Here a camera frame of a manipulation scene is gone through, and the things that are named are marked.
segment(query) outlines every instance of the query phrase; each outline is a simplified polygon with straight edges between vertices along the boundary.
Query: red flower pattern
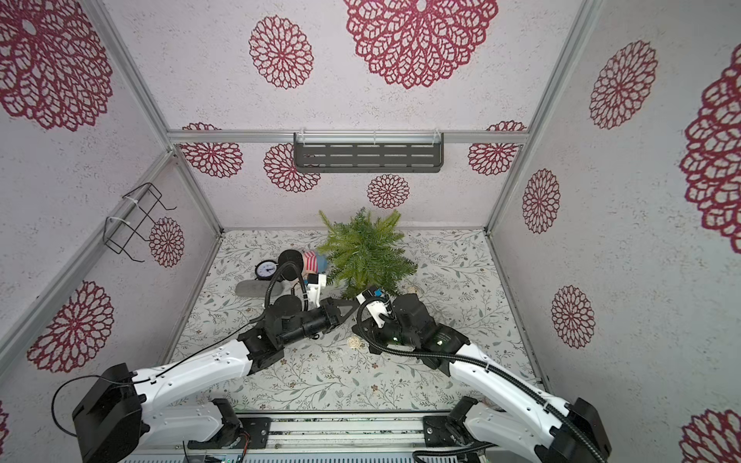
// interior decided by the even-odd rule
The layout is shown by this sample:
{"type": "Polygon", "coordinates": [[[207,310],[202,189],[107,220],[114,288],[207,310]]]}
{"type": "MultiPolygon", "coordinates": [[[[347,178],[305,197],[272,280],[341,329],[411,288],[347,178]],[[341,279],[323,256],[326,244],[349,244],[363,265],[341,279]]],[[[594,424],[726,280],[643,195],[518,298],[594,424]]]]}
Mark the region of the red flower pattern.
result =
{"type": "Polygon", "coordinates": [[[105,48],[74,0],[0,2],[0,99],[43,128],[95,125],[113,95],[105,48]]]}
{"type": "Polygon", "coordinates": [[[314,56],[306,35],[286,18],[259,21],[250,37],[250,55],[260,76],[278,88],[296,88],[306,82],[314,56]]]}
{"type": "Polygon", "coordinates": [[[682,463],[741,462],[741,417],[733,410],[693,415],[682,433],[682,463]]]}
{"type": "Polygon", "coordinates": [[[702,226],[717,230],[741,253],[741,44],[731,66],[702,92],[697,119],[685,130],[685,199],[702,211],[702,226]]]}
{"type": "Polygon", "coordinates": [[[368,199],[376,207],[394,209],[409,197],[409,184],[400,176],[384,174],[368,185],[368,199]]]}
{"type": "Polygon", "coordinates": [[[348,32],[368,70],[388,84],[430,87],[486,40],[495,0],[345,0],[348,32]]]}
{"type": "Polygon", "coordinates": [[[586,346],[594,335],[592,304],[578,287],[558,290],[551,305],[551,320],[561,340],[576,349],[586,346]]]}
{"type": "Polygon", "coordinates": [[[2,409],[2,401],[0,401],[0,456],[2,456],[2,445],[5,443],[5,438],[10,434],[10,430],[7,428],[7,413],[2,409]]]}
{"type": "Polygon", "coordinates": [[[548,169],[538,170],[530,177],[522,195],[522,217],[533,233],[543,233],[556,220],[561,193],[558,181],[548,169]]]}
{"type": "Polygon", "coordinates": [[[611,129],[633,117],[651,93],[656,79],[656,50],[635,41],[610,58],[594,82],[589,110],[601,129],[611,129]]]}
{"type": "Polygon", "coordinates": [[[300,173],[293,161],[293,145],[278,144],[271,147],[263,159],[263,168],[271,182],[294,193],[311,190],[322,177],[318,173],[300,173]]]}
{"type": "Polygon", "coordinates": [[[113,306],[103,287],[82,282],[26,353],[40,370],[69,373],[93,359],[113,326],[113,306]]]}
{"type": "MultiPolygon", "coordinates": [[[[490,126],[492,131],[523,131],[528,128],[522,122],[501,121],[490,126]]],[[[471,168],[484,175],[496,175],[507,172],[512,160],[519,150],[514,143],[476,143],[468,148],[468,163],[471,168]]]]}
{"type": "MultiPolygon", "coordinates": [[[[183,130],[221,130],[197,122],[183,130]]],[[[242,152],[237,143],[184,143],[180,145],[190,165],[212,177],[231,177],[242,169],[242,152]]]]}
{"type": "Polygon", "coordinates": [[[163,267],[173,267],[180,262],[185,250],[183,230],[170,217],[162,217],[149,233],[149,251],[163,267]]]}

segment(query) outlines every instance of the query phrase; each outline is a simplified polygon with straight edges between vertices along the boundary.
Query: table surface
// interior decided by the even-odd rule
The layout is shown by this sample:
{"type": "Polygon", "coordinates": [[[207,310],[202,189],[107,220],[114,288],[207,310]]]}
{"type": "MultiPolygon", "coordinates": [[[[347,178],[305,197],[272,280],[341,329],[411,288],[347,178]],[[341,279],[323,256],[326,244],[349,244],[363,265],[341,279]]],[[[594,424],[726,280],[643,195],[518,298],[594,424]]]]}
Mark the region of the table surface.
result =
{"type": "MultiPolygon", "coordinates": [[[[405,255],[419,268],[401,285],[416,292],[438,323],[449,324],[524,379],[534,377],[482,230],[404,230],[405,255]]],[[[315,249],[320,230],[237,230],[224,235],[173,360],[196,352],[262,311],[262,298],[238,298],[264,259],[286,249],[315,249]]],[[[339,297],[330,290],[322,297],[339,297]]],[[[421,361],[368,353],[348,320],[332,333],[285,349],[280,362],[252,376],[215,384],[177,404],[226,398],[246,410],[447,410],[469,386],[421,361]]]]}

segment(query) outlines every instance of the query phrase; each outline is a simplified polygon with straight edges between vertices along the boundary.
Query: black mount plate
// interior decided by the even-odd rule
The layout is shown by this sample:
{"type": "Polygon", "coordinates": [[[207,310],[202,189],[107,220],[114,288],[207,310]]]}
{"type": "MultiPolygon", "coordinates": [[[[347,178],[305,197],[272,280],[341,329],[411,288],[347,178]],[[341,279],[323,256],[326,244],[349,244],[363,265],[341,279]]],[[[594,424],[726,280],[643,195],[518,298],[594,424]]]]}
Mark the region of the black mount plate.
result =
{"type": "Polygon", "coordinates": [[[435,173],[443,160],[442,134],[433,144],[305,144],[293,134],[293,161],[301,173],[435,173]]]}

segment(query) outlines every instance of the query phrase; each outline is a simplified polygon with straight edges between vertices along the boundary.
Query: aluminum rail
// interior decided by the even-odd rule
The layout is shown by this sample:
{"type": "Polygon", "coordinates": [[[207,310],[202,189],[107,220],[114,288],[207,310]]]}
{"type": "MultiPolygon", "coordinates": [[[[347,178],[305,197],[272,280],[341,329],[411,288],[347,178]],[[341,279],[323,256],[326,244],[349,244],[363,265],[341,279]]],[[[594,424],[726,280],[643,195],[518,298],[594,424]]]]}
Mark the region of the aluminum rail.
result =
{"type": "Polygon", "coordinates": [[[524,144],[528,132],[488,130],[169,130],[171,143],[293,143],[293,134],[306,144],[412,143],[430,144],[445,134],[445,143],[524,144]]]}

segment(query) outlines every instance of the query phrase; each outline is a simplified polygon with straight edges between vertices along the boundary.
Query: artificial plant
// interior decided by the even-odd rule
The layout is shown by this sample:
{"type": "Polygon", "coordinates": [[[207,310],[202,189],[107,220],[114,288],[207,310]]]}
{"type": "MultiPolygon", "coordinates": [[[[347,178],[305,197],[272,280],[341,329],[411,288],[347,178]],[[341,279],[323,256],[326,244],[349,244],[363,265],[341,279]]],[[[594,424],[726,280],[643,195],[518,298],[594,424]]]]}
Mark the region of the artificial plant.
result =
{"type": "Polygon", "coordinates": [[[328,280],[347,282],[342,297],[354,297],[372,284],[398,296],[398,283],[417,269],[403,256],[404,250],[395,247],[404,238],[404,233],[396,230],[402,216],[399,211],[371,221],[371,213],[362,208],[349,224],[331,224],[322,211],[319,215],[329,229],[329,237],[318,251],[332,264],[328,280]]]}

